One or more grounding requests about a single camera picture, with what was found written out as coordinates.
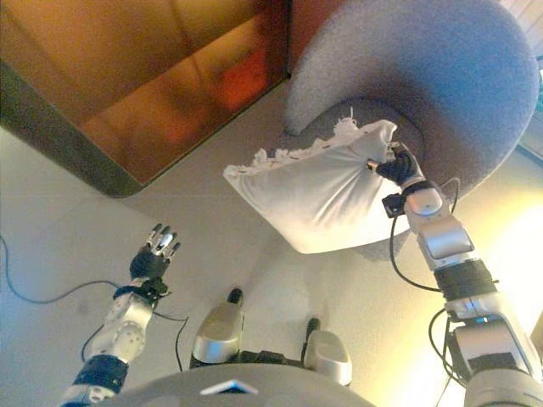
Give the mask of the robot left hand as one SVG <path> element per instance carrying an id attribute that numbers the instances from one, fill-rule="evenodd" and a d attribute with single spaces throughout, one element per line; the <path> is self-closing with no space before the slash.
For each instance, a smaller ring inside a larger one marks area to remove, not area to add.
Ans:
<path id="1" fill-rule="evenodd" d="M 181 247 L 169 225 L 157 224 L 130 264 L 131 279 L 161 278 Z"/>

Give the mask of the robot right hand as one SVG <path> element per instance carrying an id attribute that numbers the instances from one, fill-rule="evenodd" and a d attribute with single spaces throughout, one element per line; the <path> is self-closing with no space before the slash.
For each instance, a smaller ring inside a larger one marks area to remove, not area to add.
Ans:
<path id="1" fill-rule="evenodd" d="M 387 145 L 383 163 L 369 159 L 366 166 L 372 173 L 392 181 L 401 189 L 425 180 L 415 155 L 402 142 Z"/>

